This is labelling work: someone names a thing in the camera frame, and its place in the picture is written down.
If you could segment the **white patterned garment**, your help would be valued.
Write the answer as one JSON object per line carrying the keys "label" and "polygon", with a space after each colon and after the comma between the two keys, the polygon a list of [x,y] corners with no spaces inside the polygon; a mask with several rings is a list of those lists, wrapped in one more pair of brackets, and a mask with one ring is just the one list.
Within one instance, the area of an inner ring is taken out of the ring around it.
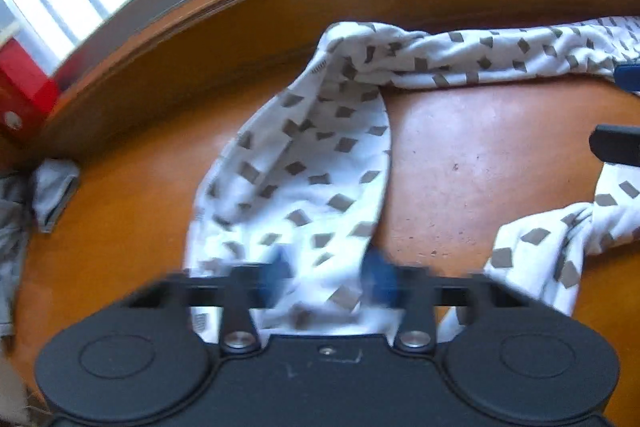
{"label": "white patterned garment", "polygon": [[396,334],[400,315],[366,295],[361,261],[390,174],[381,88],[434,89],[565,74],[611,78],[639,57],[639,22],[605,17],[559,26],[431,35],[343,22],[306,69],[262,106],[198,187],[184,267],[216,277],[282,253],[292,273],[270,310],[272,334]]}

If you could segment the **grey folded cloth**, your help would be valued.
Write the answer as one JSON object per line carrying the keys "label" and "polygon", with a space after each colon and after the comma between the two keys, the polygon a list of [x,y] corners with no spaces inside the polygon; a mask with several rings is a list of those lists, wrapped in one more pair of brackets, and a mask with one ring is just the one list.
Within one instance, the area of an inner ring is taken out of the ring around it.
{"label": "grey folded cloth", "polygon": [[1,173],[1,337],[14,335],[14,305],[32,229],[51,233],[77,191],[79,168],[47,159],[33,172]]}

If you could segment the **red box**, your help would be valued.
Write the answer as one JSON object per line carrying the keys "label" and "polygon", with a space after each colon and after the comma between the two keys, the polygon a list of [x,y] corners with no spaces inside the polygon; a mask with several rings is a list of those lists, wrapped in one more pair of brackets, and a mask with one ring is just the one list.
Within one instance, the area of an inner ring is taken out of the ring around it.
{"label": "red box", "polygon": [[15,38],[3,43],[0,60],[1,133],[24,145],[38,134],[61,91]]}

